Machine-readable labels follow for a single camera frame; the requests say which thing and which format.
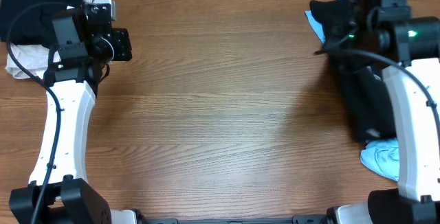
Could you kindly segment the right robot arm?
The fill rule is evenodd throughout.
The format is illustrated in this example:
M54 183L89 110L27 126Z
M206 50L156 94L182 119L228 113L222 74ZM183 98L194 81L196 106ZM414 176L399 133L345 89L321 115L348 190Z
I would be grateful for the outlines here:
M322 52L384 64L399 143L398 187L331 208L328 223L439 222L439 20L414 18L407 0L359 0L357 23Z

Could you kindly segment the light blue t-shirt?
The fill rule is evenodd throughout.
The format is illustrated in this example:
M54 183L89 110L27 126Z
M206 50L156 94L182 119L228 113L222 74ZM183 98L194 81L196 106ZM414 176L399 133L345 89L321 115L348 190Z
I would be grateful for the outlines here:
M310 7L305 12L310 26L320 39L324 42L324 34L321 24L311 16ZM388 179L399 180L399 145L397 138L381 139L365 143L365 148L360 152L360 161L369 170Z

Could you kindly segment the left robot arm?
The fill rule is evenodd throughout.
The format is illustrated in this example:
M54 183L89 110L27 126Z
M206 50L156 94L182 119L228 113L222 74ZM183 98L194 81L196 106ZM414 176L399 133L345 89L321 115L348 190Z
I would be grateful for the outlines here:
M113 210L88 183L87 131L99 84L113 61L132 57L129 33L114 28L113 0L63 4L52 25L56 41L35 81L47 95L47 117L36 165L24 188L11 191L19 223L143 223L137 210Z

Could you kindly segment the black polo shirt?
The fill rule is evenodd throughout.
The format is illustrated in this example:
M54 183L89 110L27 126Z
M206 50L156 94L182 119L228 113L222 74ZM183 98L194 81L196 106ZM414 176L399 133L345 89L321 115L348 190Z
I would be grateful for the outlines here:
M309 2L311 16L322 26L323 44L326 42L325 25L328 23L332 2ZM375 65L363 69L341 69L339 63L329 56L328 59L348 111L355 140L369 142L396 138L391 101L381 71Z

